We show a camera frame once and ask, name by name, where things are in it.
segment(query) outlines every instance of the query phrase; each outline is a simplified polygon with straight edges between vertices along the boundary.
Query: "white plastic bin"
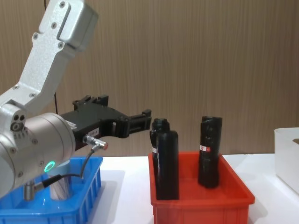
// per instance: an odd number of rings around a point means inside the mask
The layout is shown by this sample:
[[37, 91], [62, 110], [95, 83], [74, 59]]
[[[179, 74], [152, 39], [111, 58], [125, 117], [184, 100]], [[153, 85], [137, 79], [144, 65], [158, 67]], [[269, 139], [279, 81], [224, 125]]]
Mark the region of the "white plastic bin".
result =
[[275, 134], [275, 171], [299, 194], [299, 127], [279, 128]]

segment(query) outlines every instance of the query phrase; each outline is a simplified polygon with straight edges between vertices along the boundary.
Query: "black cylinder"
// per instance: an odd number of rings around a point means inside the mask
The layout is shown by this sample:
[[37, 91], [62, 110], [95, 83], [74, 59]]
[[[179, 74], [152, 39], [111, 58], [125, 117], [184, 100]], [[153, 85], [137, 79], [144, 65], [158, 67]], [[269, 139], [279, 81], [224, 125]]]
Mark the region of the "black cylinder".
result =
[[199, 184], [215, 188], [219, 184], [218, 157], [222, 118], [202, 117], [200, 124]]
[[168, 131], [157, 134], [158, 177], [157, 199], [179, 199], [178, 133]]
[[151, 124], [151, 131], [149, 132], [149, 136], [152, 144], [155, 178], [157, 177], [157, 173], [158, 173], [157, 133], [167, 132], [169, 130], [170, 130], [170, 125], [167, 119], [164, 118], [154, 119], [153, 123]]

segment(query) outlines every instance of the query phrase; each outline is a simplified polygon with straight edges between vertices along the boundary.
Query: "blue plastic bin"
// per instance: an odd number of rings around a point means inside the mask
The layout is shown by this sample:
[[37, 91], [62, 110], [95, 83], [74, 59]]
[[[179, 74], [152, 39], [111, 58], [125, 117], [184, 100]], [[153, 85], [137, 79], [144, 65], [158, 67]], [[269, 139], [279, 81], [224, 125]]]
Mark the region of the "blue plastic bin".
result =
[[[71, 173], [80, 173], [85, 157], [71, 158]], [[84, 224], [101, 187], [102, 157], [91, 157], [84, 171], [84, 179], [71, 178], [72, 197], [64, 201], [50, 198], [50, 188], [35, 194], [33, 201], [23, 197], [23, 186], [0, 199], [0, 224]], [[35, 182], [47, 179], [47, 175]]]

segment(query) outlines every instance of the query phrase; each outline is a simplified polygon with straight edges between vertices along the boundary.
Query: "white table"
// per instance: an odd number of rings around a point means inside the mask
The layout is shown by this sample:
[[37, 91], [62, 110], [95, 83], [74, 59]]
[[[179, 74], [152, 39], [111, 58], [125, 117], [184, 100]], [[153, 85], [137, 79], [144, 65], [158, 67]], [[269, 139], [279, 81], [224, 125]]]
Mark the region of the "white table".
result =
[[[248, 224], [299, 224], [299, 195], [275, 175], [274, 154], [224, 157], [256, 197]], [[89, 224], [153, 224], [148, 157], [104, 158], [100, 169]]]

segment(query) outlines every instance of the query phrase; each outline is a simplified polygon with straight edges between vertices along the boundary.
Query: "wood panel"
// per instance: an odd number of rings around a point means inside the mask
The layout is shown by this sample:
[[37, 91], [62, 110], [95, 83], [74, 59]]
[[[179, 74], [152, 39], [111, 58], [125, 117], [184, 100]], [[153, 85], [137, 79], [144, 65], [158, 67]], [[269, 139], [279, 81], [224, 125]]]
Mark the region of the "wood panel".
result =
[[[59, 87], [60, 113], [105, 93], [126, 114], [168, 118], [182, 151], [198, 150], [201, 116], [222, 116], [223, 154], [272, 153], [274, 129], [299, 125], [298, 1], [88, 2], [100, 19]], [[103, 155], [151, 149], [148, 132], [107, 141]]]
[[[43, 0], [0, 1], [0, 93], [18, 82], [44, 11]], [[54, 102], [42, 112], [55, 112]]]

